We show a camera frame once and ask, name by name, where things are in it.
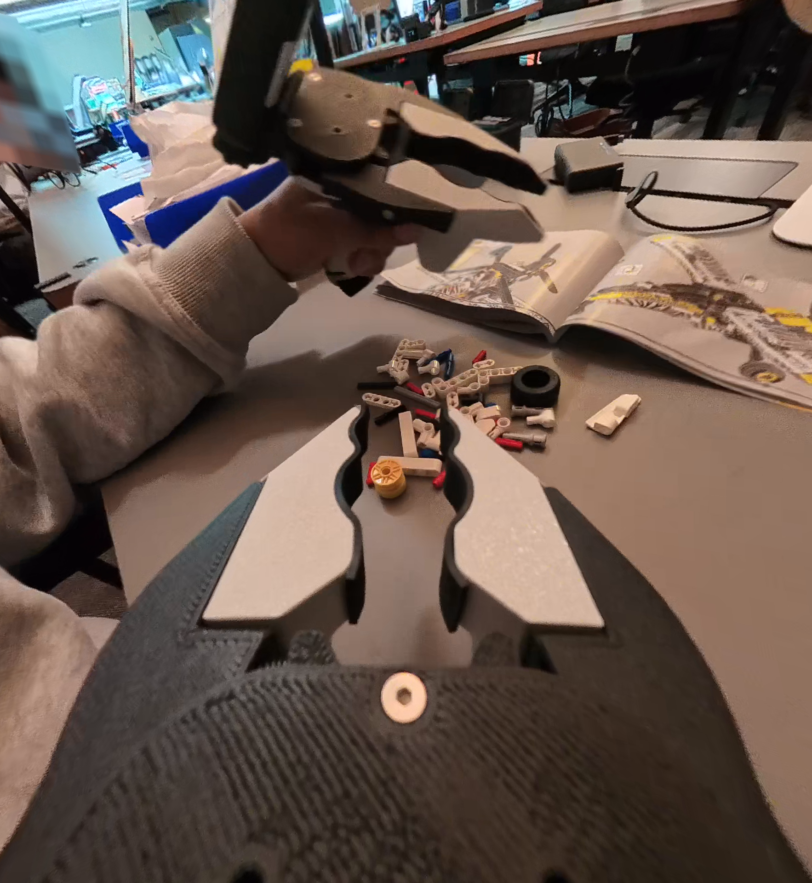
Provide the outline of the white lego bracket piece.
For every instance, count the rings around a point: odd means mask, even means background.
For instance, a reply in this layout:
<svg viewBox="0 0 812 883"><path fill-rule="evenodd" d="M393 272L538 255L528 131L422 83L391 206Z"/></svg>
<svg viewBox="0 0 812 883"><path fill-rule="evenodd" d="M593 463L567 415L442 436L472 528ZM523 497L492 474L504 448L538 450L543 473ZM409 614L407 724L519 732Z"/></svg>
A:
<svg viewBox="0 0 812 883"><path fill-rule="evenodd" d="M588 430L599 436L610 437L636 411L641 403L642 397L637 394L618 396L588 418L585 421L585 426Z"/></svg>

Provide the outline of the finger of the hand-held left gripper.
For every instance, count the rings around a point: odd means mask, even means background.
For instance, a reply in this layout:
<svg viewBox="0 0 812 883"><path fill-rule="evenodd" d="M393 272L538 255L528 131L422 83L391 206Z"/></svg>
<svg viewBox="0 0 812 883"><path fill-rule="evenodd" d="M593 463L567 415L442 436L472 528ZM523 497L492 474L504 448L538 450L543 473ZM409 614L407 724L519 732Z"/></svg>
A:
<svg viewBox="0 0 812 883"><path fill-rule="evenodd" d="M395 189L451 211L446 231L428 230L417 240L423 268L443 273L475 240L532 244L544 237L544 227L518 201L502 199L486 189L486 180L451 165L397 163L386 174Z"/></svg>
<svg viewBox="0 0 812 883"><path fill-rule="evenodd" d="M434 168L447 168L540 195L547 184L520 153L506 143L433 103L401 103L403 155Z"/></svg>

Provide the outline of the yellow lego wheel hub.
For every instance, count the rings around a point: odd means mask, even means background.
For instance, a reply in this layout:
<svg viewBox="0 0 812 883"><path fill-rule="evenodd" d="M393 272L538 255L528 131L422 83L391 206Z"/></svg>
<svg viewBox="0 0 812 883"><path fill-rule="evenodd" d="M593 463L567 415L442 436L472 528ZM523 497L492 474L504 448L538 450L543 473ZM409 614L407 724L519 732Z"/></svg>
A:
<svg viewBox="0 0 812 883"><path fill-rule="evenodd" d="M381 459L371 464L368 482L384 500L394 500L407 489L407 476L395 459Z"/></svg>

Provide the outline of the black lego tyre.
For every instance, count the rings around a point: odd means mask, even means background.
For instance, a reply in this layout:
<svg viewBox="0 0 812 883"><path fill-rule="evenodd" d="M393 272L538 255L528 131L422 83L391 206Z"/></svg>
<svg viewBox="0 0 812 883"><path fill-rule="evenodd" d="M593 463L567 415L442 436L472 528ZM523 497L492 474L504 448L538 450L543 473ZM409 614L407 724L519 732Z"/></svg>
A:
<svg viewBox="0 0 812 883"><path fill-rule="evenodd" d="M510 382L510 401L513 405L537 409L555 407L560 392L559 374L546 366L523 367Z"/></svg>

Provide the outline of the power adapter brick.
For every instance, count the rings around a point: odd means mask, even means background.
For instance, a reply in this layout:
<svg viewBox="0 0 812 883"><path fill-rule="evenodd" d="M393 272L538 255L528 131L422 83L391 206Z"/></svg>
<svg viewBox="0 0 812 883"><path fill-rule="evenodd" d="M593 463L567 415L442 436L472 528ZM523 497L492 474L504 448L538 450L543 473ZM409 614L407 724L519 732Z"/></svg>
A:
<svg viewBox="0 0 812 883"><path fill-rule="evenodd" d="M623 159L604 138L575 139L555 148L555 181L568 193L618 191L623 169Z"/></svg>

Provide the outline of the lego instruction booklet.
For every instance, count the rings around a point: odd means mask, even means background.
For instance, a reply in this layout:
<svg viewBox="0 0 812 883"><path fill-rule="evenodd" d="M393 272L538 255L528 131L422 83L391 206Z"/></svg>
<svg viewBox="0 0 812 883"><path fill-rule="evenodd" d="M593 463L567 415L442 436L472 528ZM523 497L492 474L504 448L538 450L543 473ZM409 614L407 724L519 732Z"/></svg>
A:
<svg viewBox="0 0 812 883"><path fill-rule="evenodd" d="M589 229L477 239L450 269L413 259L381 278L380 296L426 312L550 344L594 328L724 389L812 412L812 284L740 272L701 238L659 233L628 251Z"/></svg>

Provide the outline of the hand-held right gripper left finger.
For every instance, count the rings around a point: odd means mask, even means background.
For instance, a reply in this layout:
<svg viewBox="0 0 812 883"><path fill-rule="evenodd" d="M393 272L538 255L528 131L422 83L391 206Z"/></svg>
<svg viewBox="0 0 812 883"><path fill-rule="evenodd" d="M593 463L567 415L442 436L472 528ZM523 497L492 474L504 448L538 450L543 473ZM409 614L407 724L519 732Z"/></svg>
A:
<svg viewBox="0 0 812 883"><path fill-rule="evenodd" d="M218 627L339 627L366 601L368 410L352 407L268 473L202 612Z"/></svg>

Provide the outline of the scattered small lego pieces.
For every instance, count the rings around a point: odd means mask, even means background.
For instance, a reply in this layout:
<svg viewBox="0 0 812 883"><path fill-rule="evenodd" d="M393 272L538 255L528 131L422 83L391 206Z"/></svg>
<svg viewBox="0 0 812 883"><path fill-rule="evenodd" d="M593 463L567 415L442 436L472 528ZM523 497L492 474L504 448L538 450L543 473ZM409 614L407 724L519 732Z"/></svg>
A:
<svg viewBox="0 0 812 883"><path fill-rule="evenodd" d="M506 450L545 450L556 425L555 407L511 403L510 382L521 368L502 366L485 350L459 368L452 349L435 351L422 339L401 340L393 356L376 368L375 378L356 384L362 403L375 414L374 424L395 426L399 433L400 453L378 460L399 462L407 482L428 478L434 488L442 489L442 423L444 416L454 413ZM366 486L374 490L367 477Z"/></svg>

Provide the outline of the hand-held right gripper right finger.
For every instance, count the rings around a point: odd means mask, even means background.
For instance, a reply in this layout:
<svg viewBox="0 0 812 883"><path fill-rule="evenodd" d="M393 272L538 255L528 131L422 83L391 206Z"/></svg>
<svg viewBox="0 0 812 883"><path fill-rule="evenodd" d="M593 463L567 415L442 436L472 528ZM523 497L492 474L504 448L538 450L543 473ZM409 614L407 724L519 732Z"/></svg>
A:
<svg viewBox="0 0 812 883"><path fill-rule="evenodd" d="M602 632L605 622L538 477L456 409L440 419L453 510L439 598L449 632Z"/></svg>

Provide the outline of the black battery charger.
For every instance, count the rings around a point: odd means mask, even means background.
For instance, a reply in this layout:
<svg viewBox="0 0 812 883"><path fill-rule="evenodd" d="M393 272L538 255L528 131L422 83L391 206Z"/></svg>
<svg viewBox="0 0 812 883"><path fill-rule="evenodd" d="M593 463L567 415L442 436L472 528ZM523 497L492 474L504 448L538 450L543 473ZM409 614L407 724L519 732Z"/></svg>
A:
<svg viewBox="0 0 812 883"><path fill-rule="evenodd" d="M516 152L521 149L522 128L525 123L518 117L484 116L473 121L478 129L497 138Z"/></svg>

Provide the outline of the blue plastic bin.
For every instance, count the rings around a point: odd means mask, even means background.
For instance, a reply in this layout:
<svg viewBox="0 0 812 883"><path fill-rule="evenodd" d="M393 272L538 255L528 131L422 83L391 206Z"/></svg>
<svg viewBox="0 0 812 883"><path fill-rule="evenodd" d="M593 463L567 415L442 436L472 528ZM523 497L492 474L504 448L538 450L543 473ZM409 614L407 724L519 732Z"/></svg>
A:
<svg viewBox="0 0 812 883"><path fill-rule="evenodd" d="M149 158L147 143L136 135L129 119L109 123L109 131L119 146L126 147L144 159Z"/></svg>

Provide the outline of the paper blue bin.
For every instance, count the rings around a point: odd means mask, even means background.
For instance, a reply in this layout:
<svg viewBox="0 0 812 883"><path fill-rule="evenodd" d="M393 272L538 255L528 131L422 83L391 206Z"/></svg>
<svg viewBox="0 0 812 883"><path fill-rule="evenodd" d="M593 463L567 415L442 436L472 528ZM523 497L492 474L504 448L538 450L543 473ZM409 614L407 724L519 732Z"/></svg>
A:
<svg viewBox="0 0 812 883"><path fill-rule="evenodd" d="M147 207L142 183L128 184L103 194L97 202L116 244L126 253L148 245L168 247L226 198L248 210L265 200L287 177L285 165L271 161L152 211Z"/></svg>

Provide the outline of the wooden top desk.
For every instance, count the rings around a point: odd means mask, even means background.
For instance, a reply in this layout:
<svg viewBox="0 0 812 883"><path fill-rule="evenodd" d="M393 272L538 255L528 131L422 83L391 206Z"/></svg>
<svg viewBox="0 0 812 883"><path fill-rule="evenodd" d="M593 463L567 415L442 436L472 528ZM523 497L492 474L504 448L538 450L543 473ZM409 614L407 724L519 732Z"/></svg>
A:
<svg viewBox="0 0 812 883"><path fill-rule="evenodd" d="M339 57L334 60L334 67L378 83L404 85L411 82L419 94L427 96L429 77L439 79L445 75L446 53L504 34L542 8L542 1L510 2L487 16L454 24L421 40L390 42L372 50Z"/></svg>
<svg viewBox="0 0 812 883"><path fill-rule="evenodd" d="M749 59L747 41L752 30L779 23L781 2L762 1L625 1L557 13L480 40L444 56L444 64L457 67L499 58L521 57L532 52L643 34L666 29L735 19L739 44L727 57L724 72L714 88L703 139L722 139L738 97L738 75Z"/></svg>

